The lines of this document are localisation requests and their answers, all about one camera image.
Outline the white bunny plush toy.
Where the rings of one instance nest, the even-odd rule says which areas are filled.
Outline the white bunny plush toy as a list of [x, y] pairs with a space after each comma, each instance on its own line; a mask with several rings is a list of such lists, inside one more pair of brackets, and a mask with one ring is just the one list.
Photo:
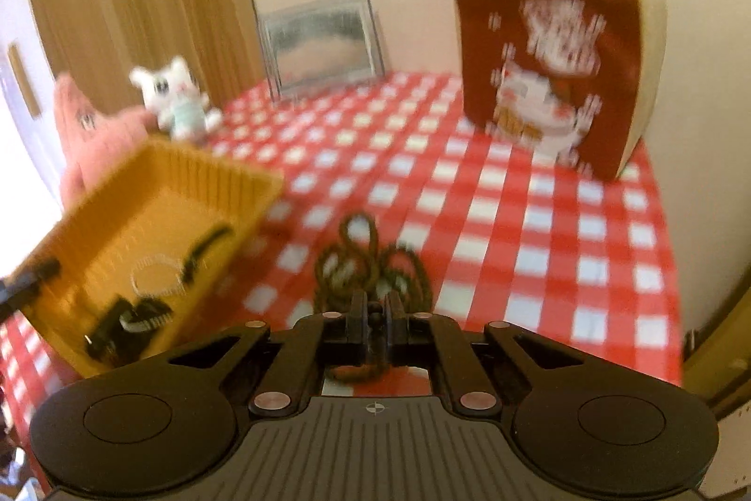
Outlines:
[[157, 116], [159, 130], [172, 141], [198, 144], [223, 123], [223, 112], [201, 92], [182, 56], [157, 71], [136, 66], [129, 79], [141, 90], [145, 108]]

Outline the red lucky cat cushion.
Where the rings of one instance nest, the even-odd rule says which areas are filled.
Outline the red lucky cat cushion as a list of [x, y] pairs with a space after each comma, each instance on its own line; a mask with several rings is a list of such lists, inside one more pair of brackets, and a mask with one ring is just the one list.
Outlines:
[[603, 182], [647, 129], [667, 0], [456, 0], [463, 113], [493, 137]]

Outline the pink starfish plush toy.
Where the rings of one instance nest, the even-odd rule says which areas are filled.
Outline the pink starfish plush toy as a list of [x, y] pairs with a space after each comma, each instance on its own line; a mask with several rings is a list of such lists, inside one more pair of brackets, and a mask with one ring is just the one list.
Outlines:
[[67, 72], [56, 79], [54, 115], [65, 158], [60, 183], [65, 210], [157, 129], [157, 116], [143, 106], [113, 116], [100, 113]]

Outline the silver sand art frame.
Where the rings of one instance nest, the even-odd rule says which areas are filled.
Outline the silver sand art frame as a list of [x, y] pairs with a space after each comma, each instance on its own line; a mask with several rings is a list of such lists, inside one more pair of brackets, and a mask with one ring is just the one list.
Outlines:
[[259, 28], [275, 102], [371, 83], [386, 72], [372, 0], [307, 2], [261, 15]]

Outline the yellow plastic tray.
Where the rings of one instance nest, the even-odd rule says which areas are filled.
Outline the yellow plastic tray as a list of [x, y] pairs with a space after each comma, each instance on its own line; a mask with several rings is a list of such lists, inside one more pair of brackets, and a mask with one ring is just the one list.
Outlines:
[[117, 298], [165, 301], [172, 320], [146, 356], [175, 346], [200, 322], [202, 303], [254, 237], [283, 190], [276, 170], [150, 139], [80, 198], [21, 268], [56, 258], [60, 273], [22, 311], [82, 377], [107, 371], [84, 336]]

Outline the red white checkered tablecloth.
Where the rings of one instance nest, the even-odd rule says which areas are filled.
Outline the red white checkered tablecloth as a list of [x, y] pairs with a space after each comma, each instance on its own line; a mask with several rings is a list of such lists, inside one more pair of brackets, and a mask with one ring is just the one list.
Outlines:
[[[311, 313], [322, 250], [356, 215], [420, 258], [435, 310], [477, 331], [493, 319], [678, 381], [677, 272], [644, 150], [601, 183], [489, 139], [462, 112], [451, 75], [397, 72], [383, 84], [278, 106], [266, 86], [230, 103], [204, 151], [281, 173], [257, 233], [177, 343], [261, 319]], [[25, 316], [1, 332], [1, 381], [19, 432], [74, 379]]]

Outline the wooden wall hook strip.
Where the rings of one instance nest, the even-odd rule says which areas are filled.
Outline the wooden wall hook strip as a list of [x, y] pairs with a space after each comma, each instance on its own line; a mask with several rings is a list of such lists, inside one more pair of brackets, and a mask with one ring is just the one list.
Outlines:
[[11, 67], [11, 72], [14, 75], [16, 84], [20, 95], [23, 98], [25, 108], [32, 118], [38, 118], [42, 114], [41, 107], [39, 106], [36, 94], [32, 88], [32, 84], [29, 81], [27, 72], [25, 71], [23, 58], [20, 56], [18, 45], [13, 42], [8, 46], [8, 60]]

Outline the black leather band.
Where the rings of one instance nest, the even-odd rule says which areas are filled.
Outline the black leather band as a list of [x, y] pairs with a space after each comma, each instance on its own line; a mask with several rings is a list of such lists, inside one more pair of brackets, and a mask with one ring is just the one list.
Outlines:
[[125, 298], [117, 298], [84, 336], [86, 355], [112, 366], [138, 361], [154, 336], [172, 318], [172, 308], [161, 299], [147, 296], [132, 304]]

